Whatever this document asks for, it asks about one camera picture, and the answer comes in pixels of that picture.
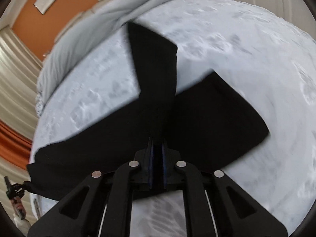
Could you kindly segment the left hand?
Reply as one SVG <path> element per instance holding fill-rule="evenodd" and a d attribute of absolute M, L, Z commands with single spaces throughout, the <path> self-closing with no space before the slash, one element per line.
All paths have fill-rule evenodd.
<path fill-rule="evenodd" d="M 19 196 L 14 197 L 10 200 L 12 207 L 14 209 L 14 213 L 21 219 L 24 220 L 26 218 L 26 211 L 22 204 L 21 198 Z"/>

